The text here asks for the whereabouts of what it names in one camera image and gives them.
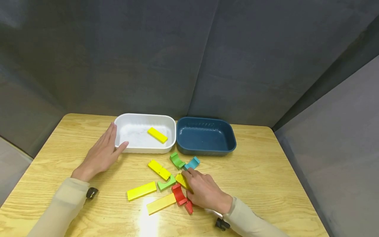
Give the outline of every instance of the white plastic tray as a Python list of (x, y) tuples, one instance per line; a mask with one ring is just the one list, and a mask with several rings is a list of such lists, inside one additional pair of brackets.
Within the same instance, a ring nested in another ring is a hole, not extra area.
[[(166, 115), (144, 115), (126, 113), (116, 118), (117, 135), (115, 146), (129, 141), (125, 153), (155, 153), (164, 154), (171, 150), (176, 142), (176, 122)], [(147, 133), (151, 127), (155, 128), (168, 140), (162, 144)]]

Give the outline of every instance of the dark blue plastic tray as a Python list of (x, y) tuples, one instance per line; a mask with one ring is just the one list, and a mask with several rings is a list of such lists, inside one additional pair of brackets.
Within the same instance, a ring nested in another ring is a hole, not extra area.
[(237, 146), (232, 127), (219, 119), (183, 117), (176, 133), (178, 150), (185, 155), (223, 156)]

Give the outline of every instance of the hand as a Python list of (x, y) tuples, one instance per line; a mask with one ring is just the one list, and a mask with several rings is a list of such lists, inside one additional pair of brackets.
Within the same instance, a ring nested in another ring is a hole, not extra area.
[(118, 149), (114, 151), (116, 131), (117, 126), (114, 123), (111, 123), (107, 131), (88, 151), (87, 156), (81, 165), (72, 172), (72, 178), (89, 182), (91, 178), (100, 172), (106, 171), (117, 161), (118, 156), (128, 146), (129, 142), (126, 141), (122, 143)]
[(193, 193), (187, 190), (187, 197), (202, 208), (214, 210), (222, 215), (229, 213), (233, 198), (224, 193), (209, 174), (202, 174), (193, 168), (183, 171), (182, 175)]

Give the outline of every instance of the sleeve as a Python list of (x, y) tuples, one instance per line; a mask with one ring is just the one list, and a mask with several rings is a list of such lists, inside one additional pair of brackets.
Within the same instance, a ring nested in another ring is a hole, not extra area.
[(71, 221), (86, 201), (89, 183), (74, 178), (63, 181), (49, 207), (31, 229), (28, 237), (64, 236)]
[(243, 237), (287, 237), (285, 233), (259, 218), (241, 200), (233, 197), (233, 204), (223, 219), (230, 227)]

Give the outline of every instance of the wooden block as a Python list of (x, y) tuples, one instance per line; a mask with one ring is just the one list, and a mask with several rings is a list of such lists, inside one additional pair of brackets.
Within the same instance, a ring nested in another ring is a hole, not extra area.
[(166, 170), (165, 168), (162, 168), (160, 171), (159, 171), (159, 176), (164, 179), (164, 180), (168, 180), (171, 176), (171, 173), (168, 172), (168, 170)]
[(167, 171), (163, 166), (161, 166), (155, 160), (151, 160), (148, 165), (150, 169), (152, 169), (157, 175), (159, 175), (162, 179), (167, 181), (170, 178), (171, 173)]
[(178, 206), (181, 206), (188, 201), (188, 199), (184, 196), (184, 194), (182, 192), (182, 187), (180, 186), (180, 184), (174, 185), (171, 188), (171, 190), (175, 196), (175, 199), (176, 199)]
[(168, 139), (165, 135), (161, 134), (158, 130), (155, 128), (151, 127), (148, 131), (148, 134), (152, 135), (155, 139), (160, 141), (161, 143), (165, 143)]
[(158, 162), (156, 162), (155, 160), (151, 160), (147, 166), (152, 169), (154, 172), (156, 172), (157, 174), (159, 174), (159, 171), (163, 168)]
[(200, 164), (199, 159), (194, 156), (193, 159), (188, 162), (188, 164), (184, 165), (184, 170), (188, 170), (190, 167), (196, 169), (196, 167)]
[(170, 180), (167, 183), (163, 184), (160, 181), (158, 181), (158, 189), (159, 189), (159, 191), (162, 192), (162, 191), (166, 190), (167, 188), (171, 187), (172, 185), (174, 185), (175, 183), (176, 183), (176, 180), (175, 180), (174, 176), (170, 175)]
[(188, 214), (192, 215), (192, 213), (193, 213), (192, 202), (188, 201), (188, 203), (186, 203), (186, 205), (184, 207), (186, 208)]
[(158, 200), (153, 201), (152, 203), (147, 204), (147, 212), (149, 213), (149, 215), (154, 214), (157, 211), (174, 204), (175, 202), (176, 199), (174, 194), (169, 194), (167, 196), (164, 196), (163, 198), (160, 198)]
[(155, 182), (151, 182), (151, 183), (139, 186), (138, 188), (131, 189), (127, 192), (128, 200), (132, 201), (134, 199), (145, 196), (149, 193), (153, 193), (156, 190), (157, 190), (157, 187), (155, 186)]
[(180, 158), (178, 153), (174, 152), (170, 156), (171, 162), (175, 165), (175, 167), (180, 170), (186, 163), (184, 163)]
[(191, 187), (190, 187), (190, 186), (188, 185), (188, 183), (187, 183), (186, 178), (185, 178), (182, 174), (178, 174), (178, 175), (175, 177), (175, 179), (176, 179), (176, 181), (177, 181), (178, 183), (180, 183), (180, 184), (183, 186), (183, 188), (185, 188), (185, 189), (187, 189), (187, 190), (189, 190), (189, 191), (192, 191)]

